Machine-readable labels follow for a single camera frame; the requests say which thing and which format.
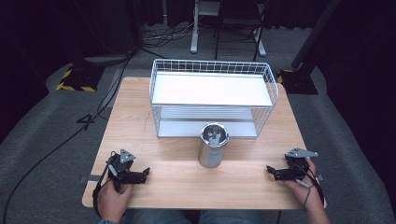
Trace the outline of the white wire shelf rack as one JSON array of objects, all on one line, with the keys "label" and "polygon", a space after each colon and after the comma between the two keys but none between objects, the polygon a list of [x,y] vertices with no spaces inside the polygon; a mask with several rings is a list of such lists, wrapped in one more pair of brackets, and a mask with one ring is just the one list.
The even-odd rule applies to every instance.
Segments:
[{"label": "white wire shelf rack", "polygon": [[217,122],[233,138],[256,138],[277,99],[268,63],[156,59],[152,65],[149,101],[159,137],[198,137]]}]

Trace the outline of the black yellow striped stand base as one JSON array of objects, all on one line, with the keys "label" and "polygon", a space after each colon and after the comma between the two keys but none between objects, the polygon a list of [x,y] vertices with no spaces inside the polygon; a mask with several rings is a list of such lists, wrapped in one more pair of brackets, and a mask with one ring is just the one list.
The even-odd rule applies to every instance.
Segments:
[{"label": "black yellow striped stand base", "polygon": [[318,91],[310,76],[300,71],[282,69],[276,72],[276,80],[282,84],[287,94],[317,95]]},{"label": "black yellow striped stand base", "polygon": [[71,65],[56,87],[57,91],[97,91],[105,68],[101,66],[76,67]]}]

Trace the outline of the black metal chair frame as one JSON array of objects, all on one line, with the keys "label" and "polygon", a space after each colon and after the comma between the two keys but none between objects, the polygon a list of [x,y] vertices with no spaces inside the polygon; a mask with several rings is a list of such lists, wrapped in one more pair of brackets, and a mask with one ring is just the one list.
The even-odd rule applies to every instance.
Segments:
[{"label": "black metal chair frame", "polygon": [[220,30],[224,28],[251,30],[255,44],[253,60],[260,54],[265,12],[271,0],[220,0],[214,37],[216,38],[215,59],[218,58]]}]

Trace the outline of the silver metal can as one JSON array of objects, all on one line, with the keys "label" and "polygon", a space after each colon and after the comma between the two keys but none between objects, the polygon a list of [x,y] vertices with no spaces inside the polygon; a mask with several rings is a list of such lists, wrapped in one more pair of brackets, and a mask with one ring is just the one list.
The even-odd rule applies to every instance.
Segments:
[{"label": "silver metal can", "polygon": [[198,161],[205,168],[220,165],[225,148],[230,140],[229,132],[220,123],[208,123],[201,130],[201,146]]}]

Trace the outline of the white metal table frame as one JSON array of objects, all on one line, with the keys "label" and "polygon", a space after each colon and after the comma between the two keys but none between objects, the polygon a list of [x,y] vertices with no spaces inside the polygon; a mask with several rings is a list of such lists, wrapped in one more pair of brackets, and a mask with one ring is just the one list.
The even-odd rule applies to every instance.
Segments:
[{"label": "white metal table frame", "polygon": [[[219,1],[209,1],[209,0],[194,0],[193,9],[193,30],[191,35],[191,47],[190,52],[192,54],[198,51],[198,37],[199,37],[199,20],[203,16],[213,16],[217,17],[219,14]],[[264,49],[262,41],[259,39],[259,31],[261,29],[256,28],[253,30],[252,34],[255,43],[259,44],[258,52],[261,57],[266,56],[266,50]]]}]

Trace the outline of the person's left hand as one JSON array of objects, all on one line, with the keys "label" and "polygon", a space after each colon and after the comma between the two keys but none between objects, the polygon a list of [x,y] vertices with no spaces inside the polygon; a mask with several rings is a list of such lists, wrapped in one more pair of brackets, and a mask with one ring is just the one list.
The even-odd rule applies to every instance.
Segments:
[{"label": "person's left hand", "polygon": [[121,185],[120,191],[116,191],[113,181],[107,181],[102,186],[97,200],[97,209],[101,219],[119,224],[133,191],[134,185],[130,184]]}]

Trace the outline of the person's right hand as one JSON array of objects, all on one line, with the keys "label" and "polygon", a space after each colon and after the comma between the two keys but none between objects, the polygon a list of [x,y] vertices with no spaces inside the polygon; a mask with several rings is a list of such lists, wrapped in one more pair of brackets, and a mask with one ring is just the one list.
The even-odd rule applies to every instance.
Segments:
[{"label": "person's right hand", "polygon": [[300,181],[285,181],[284,185],[291,190],[296,200],[304,207],[323,204],[321,197],[318,192],[318,188],[314,183],[316,177],[316,165],[312,162],[310,158],[307,159],[309,165],[307,174]]}]

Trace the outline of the black slanted stand pole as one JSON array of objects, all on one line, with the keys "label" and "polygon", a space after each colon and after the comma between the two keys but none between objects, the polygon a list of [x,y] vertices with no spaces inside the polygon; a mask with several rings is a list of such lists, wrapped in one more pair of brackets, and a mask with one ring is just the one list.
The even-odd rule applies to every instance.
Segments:
[{"label": "black slanted stand pole", "polygon": [[307,60],[308,55],[314,49],[316,42],[318,41],[319,35],[324,29],[325,25],[328,23],[330,17],[336,10],[341,0],[330,0],[327,6],[324,8],[320,17],[318,18],[314,28],[312,29],[310,35],[305,40],[304,44],[300,48],[299,52],[295,56],[294,60],[291,63],[291,67],[294,69],[300,69],[305,61]]}]

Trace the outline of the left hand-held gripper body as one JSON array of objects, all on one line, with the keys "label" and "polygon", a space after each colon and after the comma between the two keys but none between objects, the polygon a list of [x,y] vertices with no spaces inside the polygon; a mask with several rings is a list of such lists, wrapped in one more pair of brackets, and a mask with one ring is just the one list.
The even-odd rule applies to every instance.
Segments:
[{"label": "left hand-held gripper body", "polygon": [[120,189],[121,184],[136,184],[135,173],[130,171],[134,163],[135,155],[125,149],[119,153],[114,152],[107,161],[108,178],[113,181],[115,190]]}]

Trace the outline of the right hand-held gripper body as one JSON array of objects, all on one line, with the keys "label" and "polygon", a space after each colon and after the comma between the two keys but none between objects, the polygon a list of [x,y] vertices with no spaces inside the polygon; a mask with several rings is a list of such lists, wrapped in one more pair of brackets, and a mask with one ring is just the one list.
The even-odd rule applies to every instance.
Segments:
[{"label": "right hand-held gripper body", "polygon": [[315,158],[318,156],[317,152],[309,151],[299,147],[291,149],[285,154],[285,159],[289,168],[282,177],[283,180],[302,180],[307,174],[309,165],[308,158]]}]

